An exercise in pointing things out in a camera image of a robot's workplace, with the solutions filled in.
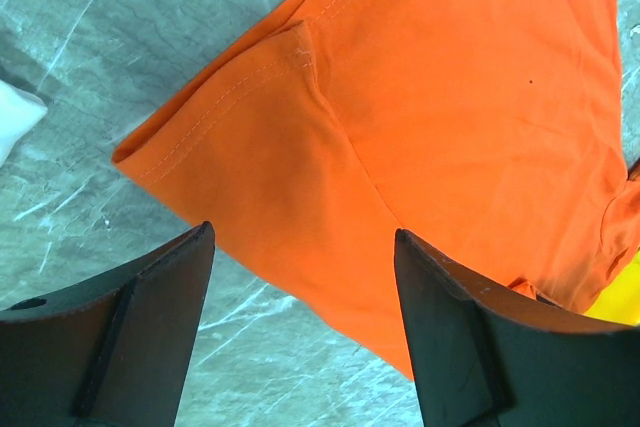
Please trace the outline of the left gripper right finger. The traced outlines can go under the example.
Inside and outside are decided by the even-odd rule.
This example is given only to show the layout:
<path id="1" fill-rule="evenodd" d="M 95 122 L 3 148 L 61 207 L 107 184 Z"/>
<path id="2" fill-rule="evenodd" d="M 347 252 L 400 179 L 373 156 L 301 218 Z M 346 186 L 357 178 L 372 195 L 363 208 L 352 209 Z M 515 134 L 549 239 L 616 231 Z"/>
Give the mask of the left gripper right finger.
<path id="1" fill-rule="evenodd" d="M 516 293 L 407 230 L 394 269 L 427 426 L 635 426 L 639 331 Z"/>

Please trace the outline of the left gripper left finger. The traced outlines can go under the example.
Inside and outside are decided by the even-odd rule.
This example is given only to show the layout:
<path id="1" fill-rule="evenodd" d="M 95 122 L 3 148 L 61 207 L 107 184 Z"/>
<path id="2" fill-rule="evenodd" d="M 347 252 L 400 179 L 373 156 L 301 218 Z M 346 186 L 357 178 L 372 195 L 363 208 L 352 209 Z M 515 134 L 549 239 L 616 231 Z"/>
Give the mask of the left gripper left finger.
<path id="1" fill-rule="evenodd" d="M 2 310 L 2 425 L 174 425 L 214 253 L 205 222 Z"/>

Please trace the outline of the orange t shirt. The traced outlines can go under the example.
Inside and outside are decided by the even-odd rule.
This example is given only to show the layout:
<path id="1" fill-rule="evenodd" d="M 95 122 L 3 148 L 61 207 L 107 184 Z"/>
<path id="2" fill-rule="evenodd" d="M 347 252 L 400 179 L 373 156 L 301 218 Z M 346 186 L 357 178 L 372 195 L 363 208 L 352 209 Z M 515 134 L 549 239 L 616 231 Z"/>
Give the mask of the orange t shirt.
<path id="1" fill-rule="evenodd" d="M 621 83 L 617 0 L 285 0 L 112 160 L 410 375 L 397 230 L 577 313 L 631 262 Z"/>

